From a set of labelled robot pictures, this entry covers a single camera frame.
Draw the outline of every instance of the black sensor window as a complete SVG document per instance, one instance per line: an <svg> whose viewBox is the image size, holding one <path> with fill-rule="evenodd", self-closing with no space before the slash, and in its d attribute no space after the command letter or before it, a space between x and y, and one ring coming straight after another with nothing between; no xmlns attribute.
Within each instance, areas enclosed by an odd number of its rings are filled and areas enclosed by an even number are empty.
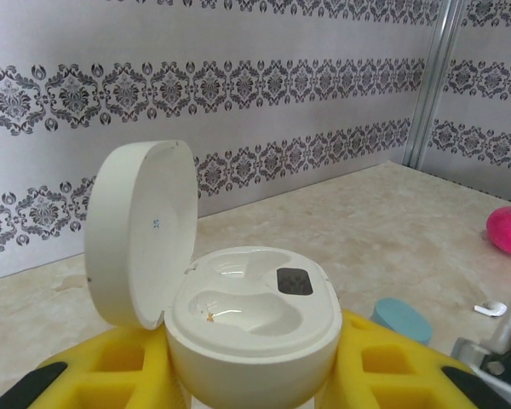
<svg viewBox="0 0 511 409"><path fill-rule="evenodd" d="M300 268L279 268L276 272L278 291L292 296L310 296L313 286L305 270Z"/></svg>

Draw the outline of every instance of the beige countertop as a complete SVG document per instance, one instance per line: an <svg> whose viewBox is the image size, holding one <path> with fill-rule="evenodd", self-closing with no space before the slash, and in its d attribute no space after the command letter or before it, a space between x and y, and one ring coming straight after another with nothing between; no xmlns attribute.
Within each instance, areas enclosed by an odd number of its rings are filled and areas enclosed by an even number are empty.
<svg viewBox="0 0 511 409"><path fill-rule="evenodd" d="M511 256L481 238L508 202L386 163L199 220L195 257L238 245L299 252L318 262L342 307L369 317L399 297L449 354L497 322L473 312L511 297ZM106 329L87 291L83 256L0 279L0 395L50 355Z"/></svg>

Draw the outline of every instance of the floral pattern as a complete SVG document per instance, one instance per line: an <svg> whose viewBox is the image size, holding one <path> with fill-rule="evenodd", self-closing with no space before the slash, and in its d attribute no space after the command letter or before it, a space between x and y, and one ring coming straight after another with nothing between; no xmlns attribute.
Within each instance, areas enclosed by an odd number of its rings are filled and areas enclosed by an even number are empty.
<svg viewBox="0 0 511 409"><path fill-rule="evenodd" d="M132 0L139 4L148 0ZM153 0L157 4L174 5L174 2L192 7L194 3L202 9L239 9L244 12L259 10L275 14L292 14L432 26L437 20L441 0Z"/></svg>
<svg viewBox="0 0 511 409"><path fill-rule="evenodd" d="M100 64L87 70L76 64L59 65L51 76L38 65L27 76L14 66L0 67L0 135L31 134L38 123L55 132L65 125L76 129L116 120L153 120L160 112L168 118L234 107L410 92L420 88L424 72L423 59L246 60L236 65L204 61L199 68L189 61L185 68L176 62L155 66L116 63L108 71ZM455 92L477 92L478 85L472 84L477 78L489 90L480 91L485 96L500 89L511 94L511 69L503 64L489 66L488 72L483 68L462 66L464 71L475 71Z"/></svg>
<svg viewBox="0 0 511 409"><path fill-rule="evenodd" d="M511 134L436 119L429 147L511 169Z"/></svg>
<svg viewBox="0 0 511 409"><path fill-rule="evenodd" d="M511 65L452 60L443 91L511 100Z"/></svg>
<svg viewBox="0 0 511 409"><path fill-rule="evenodd" d="M471 23L473 27L482 27L491 24L495 27L501 22L511 27L511 0L471 0L462 25Z"/></svg>
<svg viewBox="0 0 511 409"><path fill-rule="evenodd" d="M410 119L399 119L315 136L299 136L290 141L270 142L266 146L241 147L235 153L209 153L202 160L194 158L199 197L203 193L213 196L248 187L251 183L271 181L402 147L410 126ZM492 143L490 149L496 158L511 155L506 147ZM26 194L3 194L0 198L0 252L13 244L29 245L36 237L47 240L61 236L63 230L80 231L94 182L92 177L82 179L76 188L65 181L57 190L42 186L30 188Z"/></svg>

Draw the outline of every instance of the white small object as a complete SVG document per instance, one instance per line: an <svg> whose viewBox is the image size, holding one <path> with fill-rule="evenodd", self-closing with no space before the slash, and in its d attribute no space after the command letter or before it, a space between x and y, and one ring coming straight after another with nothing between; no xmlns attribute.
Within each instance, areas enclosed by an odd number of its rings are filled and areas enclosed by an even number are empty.
<svg viewBox="0 0 511 409"><path fill-rule="evenodd" d="M501 317L508 310L503 302L487 301L483 305L476 305L474 310L487 317Z"/></svg>
<svg viewBox="0 0 511 409"><path fill-rule="evenodd" d="M85 227L93 303L114 325L164 322L176 374L206 405L299 406L333 366L342 327L335 291L317 263L291 251L237 247L190 262L197 190L185 142L110 154ZM279 268L304 270L312 292L281 292Z"/></svg>

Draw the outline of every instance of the yellow foam holder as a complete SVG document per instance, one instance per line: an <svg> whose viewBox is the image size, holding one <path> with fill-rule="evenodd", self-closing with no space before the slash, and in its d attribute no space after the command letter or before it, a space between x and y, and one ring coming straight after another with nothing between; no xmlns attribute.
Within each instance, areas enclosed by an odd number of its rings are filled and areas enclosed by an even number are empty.
<svg viewBox="0 0 511 409"><path fill-rule="evenodd" d="M31 409L182 409L166 331L116 328L40 365L68 367ZM462 363L356 314L343 312L336 363L315 397L318 409L476 409L441 371Z"/></svg>

